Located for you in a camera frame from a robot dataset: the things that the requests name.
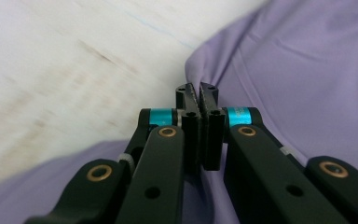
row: black plastic arm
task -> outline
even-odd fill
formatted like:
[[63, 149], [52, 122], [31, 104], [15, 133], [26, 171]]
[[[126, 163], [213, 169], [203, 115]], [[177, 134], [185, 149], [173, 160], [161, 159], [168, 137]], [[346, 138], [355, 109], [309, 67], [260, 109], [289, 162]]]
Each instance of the black plastic arm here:
[[138, 126], [136, 127], [135, 133], [133, 134], [125, 150], [125, 153], [132, 155], [135, 166], [138, 164], [138, 161], [141, 158], [145, 143], [147, 141], [147, 136], [150, 129], [149, 118], [150, 109], [142, 109], [139, 113]]
[[124, 167], [108, 160], [87, 163], [48, 215], [28, 218], [25, 224], [113, 223], [125, 194]]
[[151, 132], [116, 224], [181, 222], [184, 142], [175, 126]]
[[305, 169], [307, 178], [351, 223], [358, 223], [358, 170], [332, 157], [315, 157]]
[[241, 223], [347, 223], [260, 128], [229, 135], [224, 179]]

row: lavender cloth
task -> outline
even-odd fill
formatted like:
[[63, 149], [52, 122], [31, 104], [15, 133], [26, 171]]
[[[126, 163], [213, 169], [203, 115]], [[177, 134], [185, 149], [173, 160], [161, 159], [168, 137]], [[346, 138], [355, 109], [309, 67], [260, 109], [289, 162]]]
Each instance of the lavender cloth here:
[[[271, 1], [196, 50], [186, 75], [216, 85], [221, 106], [258, 107], [303, 164], [329, 155], [358, 168], [358, 1]], [[101, 143], [1, 183], [0, 224], [46, 214], [83, 164], [115, 160], [126, 144]], [[222, 173], [186, 181], [184, 223], [238, 223]]]

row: screw hole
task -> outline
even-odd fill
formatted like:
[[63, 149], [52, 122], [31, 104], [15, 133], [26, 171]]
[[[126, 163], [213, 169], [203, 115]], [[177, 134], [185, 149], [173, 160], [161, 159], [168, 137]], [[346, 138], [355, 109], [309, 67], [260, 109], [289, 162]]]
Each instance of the screw hole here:
[[176, 130], [173, 128], [162, 128], [158, 131], [158, 134], [163, 137], [172, 137], [176, 135]]
[[345, 178], [349, 175], [347, 169], [335, 162], [322, 161], [321, 163], [319, 163], [319, 167], [325, 173], [334, 177]]
[[92, 182], [102, 181], [109, 177], [112, 171], [112, 168], [108, 165], [97, 165], [89, 170], [87, 179]]
[[157, 187], [151, 187], [145, 190], [145, 196], [148, 199], [157, 199], [160, 195], [161, 191]]
[[245, 136], [254, 136], [255, 135], [255, 129], [249, 128], [249, 127], [240, 127], [238, 129], [238, 132]]
[[302, 191], [301, 188], [299, 188], [298, 186], [295, 185], [288, 185], [286, 187], [287, 192], [289, 192], [291, 195], [296, 196], [296, 197], [301, 197], [304, 195], [304, 192]]

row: white wooden surface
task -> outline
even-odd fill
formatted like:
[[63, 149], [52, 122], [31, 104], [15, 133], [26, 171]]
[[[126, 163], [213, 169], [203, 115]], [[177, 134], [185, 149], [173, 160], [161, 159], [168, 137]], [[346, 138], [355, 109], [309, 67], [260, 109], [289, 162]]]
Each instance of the white wooden surface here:
[[265, 0], [0, 1], [0, 180], [174, 107], [187, 57]]

